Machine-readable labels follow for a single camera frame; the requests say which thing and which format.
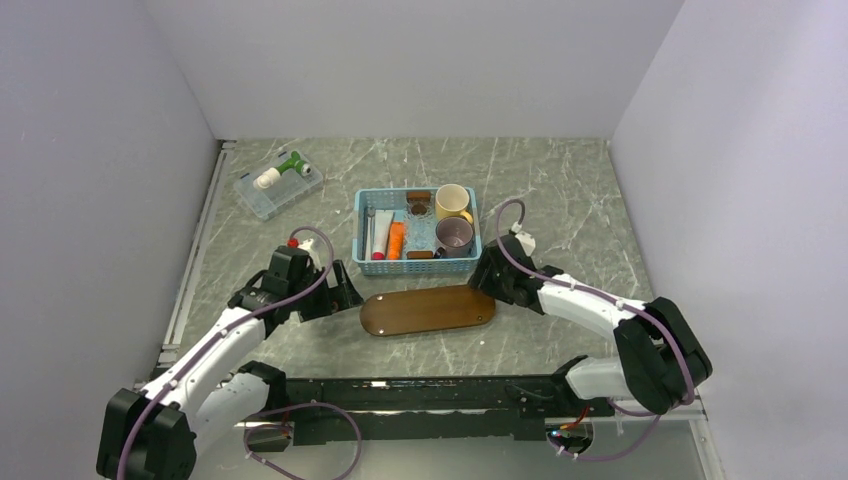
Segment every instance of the wooden tray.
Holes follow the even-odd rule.
[[[495,300],[468,285],[380,293],[359,311],[362,328],[385,337],[485,325]]]

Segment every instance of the yellow cup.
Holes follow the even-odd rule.
[[[470,202],[471,196],[462,185],[443,185],[436,191],[436,218],[444,220],[448,217],[463,217],[473,224],[474,219],[467,211]]]

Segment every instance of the white enclosure wall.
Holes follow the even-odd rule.
[[[218,138],[605,136],[682,0],[146,0]]]
[[[217,144],[144,5],[0,2],[0,477],[94,478],[147,375]]]
[[[848,477],[848,3],[688,0],[613,138],[732,479]]]

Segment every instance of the orange tube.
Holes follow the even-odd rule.
[[[400,255],[403,253],[403,234],[406,227],[401,222],[392,222],[392,228],[389,230],[389,260],[400,260]]]

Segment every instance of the marble surface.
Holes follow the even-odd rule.
[[[261,222],[238,202],[233,181],[280,149],[299,149],[326,181],[288,211]],[[459,183],[477,193],[483,240],[495,237],[494,211],[517,196],[536,238],[537,265],[550,264],[611,293],[650,299],[651,290],[602,139],[397,138],[239,141],[231,156],[199,284],[182,339],[187,350],[227,299],[301,225],[324,230],[364,298],[464,283],[467,275],[365,277],[351,259],[357,190]],[[504,226],[516,218],[506,213]],[[483,327],[378,338],[359,311],[290,321],[248,358],[291,377],[511,375],[551,373],[574,356],[611,356],[614,346],[565,319],[498,303]]]

